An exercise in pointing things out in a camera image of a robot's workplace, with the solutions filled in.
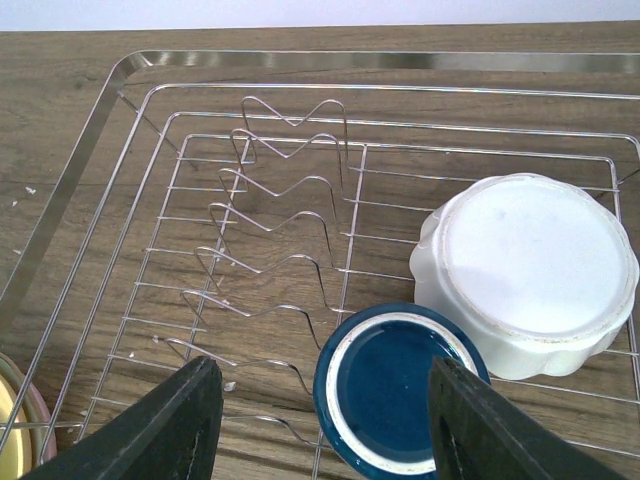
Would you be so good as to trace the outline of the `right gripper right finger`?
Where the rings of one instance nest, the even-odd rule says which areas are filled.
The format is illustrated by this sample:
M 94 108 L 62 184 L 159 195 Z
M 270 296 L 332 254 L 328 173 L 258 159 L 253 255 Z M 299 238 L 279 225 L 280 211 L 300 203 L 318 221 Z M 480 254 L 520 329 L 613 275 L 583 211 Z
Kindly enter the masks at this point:
M 459 362 L 429 372 L 430 433 L 440 479 L 621 479 L 546 430 Z

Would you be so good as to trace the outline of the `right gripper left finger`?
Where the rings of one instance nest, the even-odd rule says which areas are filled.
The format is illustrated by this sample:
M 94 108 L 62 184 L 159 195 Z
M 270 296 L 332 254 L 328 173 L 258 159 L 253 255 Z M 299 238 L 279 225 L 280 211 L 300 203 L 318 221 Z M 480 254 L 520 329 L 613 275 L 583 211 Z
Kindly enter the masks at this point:
M 221 429 L 222 374 L 199 356 L 26 479 L 210 479 Z

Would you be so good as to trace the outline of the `dark blue mug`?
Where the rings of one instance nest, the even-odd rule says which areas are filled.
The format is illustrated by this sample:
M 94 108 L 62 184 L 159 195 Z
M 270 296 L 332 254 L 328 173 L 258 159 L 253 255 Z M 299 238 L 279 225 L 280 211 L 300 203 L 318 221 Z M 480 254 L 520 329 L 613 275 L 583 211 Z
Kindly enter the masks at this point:
M 313 401 L 336 454 L 368 479 L 435 479 L 429 370 L 451 358 L 489 374 L 468 336 L 413 303 L 385 303 L 344 320 L 322 348 Z

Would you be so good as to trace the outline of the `yellow plate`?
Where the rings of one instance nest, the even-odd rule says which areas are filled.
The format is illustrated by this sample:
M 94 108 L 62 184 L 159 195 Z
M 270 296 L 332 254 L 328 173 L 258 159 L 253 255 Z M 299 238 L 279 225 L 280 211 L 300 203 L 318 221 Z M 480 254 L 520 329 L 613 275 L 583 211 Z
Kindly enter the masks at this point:
M 16 393 L 10 383 L 1 376 L 1 424 L 8 422 L 16 403 Z M 27 428 L 16 428 L 15 425 L 26 419 L 22 407 L 9 429 L 9 435 L 1 449 L 1 478 L 19 479 L 33 467 L 32 441 Z

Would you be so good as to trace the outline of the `white scalloped bowl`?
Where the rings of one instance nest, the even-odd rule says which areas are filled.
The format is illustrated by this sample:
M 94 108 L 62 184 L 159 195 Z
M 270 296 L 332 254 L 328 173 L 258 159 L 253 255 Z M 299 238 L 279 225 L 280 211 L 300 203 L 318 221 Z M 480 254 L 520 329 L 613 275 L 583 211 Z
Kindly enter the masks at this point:
M 639 262 L 618 218 L 532 173 L 482 179 L 432 212 L 409 260 L 414 300 L 508 380 L 566 376 L 630 317 Z

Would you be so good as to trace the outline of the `metal wire dish rack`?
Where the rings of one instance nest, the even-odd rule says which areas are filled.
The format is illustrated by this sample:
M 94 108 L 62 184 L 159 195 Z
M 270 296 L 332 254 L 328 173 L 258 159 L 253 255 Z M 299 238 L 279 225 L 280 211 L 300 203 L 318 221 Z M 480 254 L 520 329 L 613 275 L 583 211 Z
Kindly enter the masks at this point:
M 311 399 L 352 313 L 413 296 L 423 220 L 475 182 L 576 185 L 639 238 L 635 53 L 149 50 L 112 69 L 1 297 L 57 455 L 197 355 L 217 479 L 353 479 Z

